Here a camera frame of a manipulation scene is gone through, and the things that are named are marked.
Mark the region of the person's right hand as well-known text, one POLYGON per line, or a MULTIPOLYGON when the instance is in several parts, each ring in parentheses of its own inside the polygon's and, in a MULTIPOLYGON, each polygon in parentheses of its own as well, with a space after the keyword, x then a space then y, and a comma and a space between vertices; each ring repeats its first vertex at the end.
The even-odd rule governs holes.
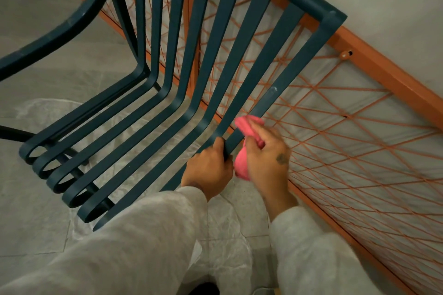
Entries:
POLYGON ((290 148, 280 133, 273 128, 268 129, 277 136, 277 158, 247 158, 249 178, 265 203, 280 200, 288 193, 287 181, 291 155, 290 148))

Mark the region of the person's left hand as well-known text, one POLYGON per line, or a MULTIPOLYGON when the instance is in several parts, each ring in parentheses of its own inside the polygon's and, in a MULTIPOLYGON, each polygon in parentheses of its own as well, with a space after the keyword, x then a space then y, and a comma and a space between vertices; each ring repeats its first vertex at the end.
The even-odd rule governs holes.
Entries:
POLYGON ((207 201, 219 195, 233 177, 233 159, 229 155, 225 161, 217 159, 212 146, 192 156, 186 163, 181 186, 196 187, 207 201))

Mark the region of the pink cleaning cloth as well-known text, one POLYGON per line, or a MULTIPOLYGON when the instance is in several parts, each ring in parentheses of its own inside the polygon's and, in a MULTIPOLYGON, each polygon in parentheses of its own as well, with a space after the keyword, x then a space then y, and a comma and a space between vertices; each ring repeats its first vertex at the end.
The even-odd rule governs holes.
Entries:
MULTIPOLYGON (((252 137, 256 141, 256 144, 260 149, 262 149, 265 146, 265 142, 262 140, 262 138, 256 133, 256 131, 252 128, 251 122, 255 122, 258 125, 263 126, 264 121, 263 119, 253 116, 253 115, 243 115, 241 117, 237 117, 234 120, 234 123, 239 129, 239 131, 243 134, 245 140, 247 137, 252 137)), ((233 168, 235 171, 236 177, 249 181, 249 174, 248 174, 248 160, 247 160, 247 148, 246 148, 246 142, 243 142, 242 148, 237 154, 235 161, 233 163, 233 168)))

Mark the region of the dark teal metal slatted chair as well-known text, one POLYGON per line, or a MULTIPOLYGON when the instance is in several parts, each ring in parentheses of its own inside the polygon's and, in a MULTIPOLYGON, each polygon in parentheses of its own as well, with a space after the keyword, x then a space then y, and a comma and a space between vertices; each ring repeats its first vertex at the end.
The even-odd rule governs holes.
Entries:
MULTIPOLYGON (((41 38, 0 59, 0 81, 17 74, 47 57, 74 39, 97 17, 108 0, 85 0, 61 25, 41 38)), ((238 29, 233 46, 225 58, 206 111, 198 124, 182 138, 147 174, 131 188, 125 182, 161 148, 178 137, 195 117, 215 63, 221 57, 222 42, 231 22, 237 0, 220 0, 212 27, 203 48, 202 61, 188 108, 158 137, 141 150, 113 177, 98 187, 96 181, 113 165, 134 150, 142 140, 177 112, 185 100, 197 50, 202 42, 204 18, 209 15, 210 0, 193 0, 184 51, 179 53, 185 0, 169 0, 167 47, 162 56, 163 2, 150 0, 151 23, 146 25, 146 0, 135 0, 136 27, 133 27, 125 0, 112 0, 136 68, 129 75, 103 90, 72 112, 42 131, 27 138, 19 149, 20 157, 56 194, 62 194, 69 208, 77 209, 78 218, 94 224, 96 231, 129 207, 160 175, 207 130, 227 95, 243 58, 252 49, 253 37, 271 0, 251 0, 238 29)), ((221 122, 197 153, 223 136, 241 114, 241 110, 259 81, 305 15, 320 21, 318 29, 291 59, 271 84, 251 114, 262 117, 289 87, 318 51, 335 34, 346 15, 324 0, 288 0, 251 71, 231 100, 221 122)))

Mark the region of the person's left forearm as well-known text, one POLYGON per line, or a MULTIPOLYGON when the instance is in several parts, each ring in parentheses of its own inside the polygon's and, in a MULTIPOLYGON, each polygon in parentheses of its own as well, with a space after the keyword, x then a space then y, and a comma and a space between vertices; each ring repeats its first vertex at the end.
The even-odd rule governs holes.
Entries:
POLYGON ((206 211, 196 187, 145 197, 0 295, 176 295, 206 211))

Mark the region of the person's right forearm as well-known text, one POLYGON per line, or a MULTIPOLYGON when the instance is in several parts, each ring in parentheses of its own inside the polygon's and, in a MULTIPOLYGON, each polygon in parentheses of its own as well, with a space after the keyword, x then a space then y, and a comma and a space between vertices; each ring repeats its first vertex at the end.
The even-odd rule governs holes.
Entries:
POLYGON ((385 295, 346 241, 324 232, 291 193, 263 200, 281 295, 385 295))

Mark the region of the black shoe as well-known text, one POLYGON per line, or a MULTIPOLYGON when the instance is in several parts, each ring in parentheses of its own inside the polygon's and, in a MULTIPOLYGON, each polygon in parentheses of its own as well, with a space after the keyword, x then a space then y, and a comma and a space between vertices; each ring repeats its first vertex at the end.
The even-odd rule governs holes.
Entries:
POLYGON ((192 289, 188 295, 220 295, 220 290, 216 283, 204 282, 192 289))

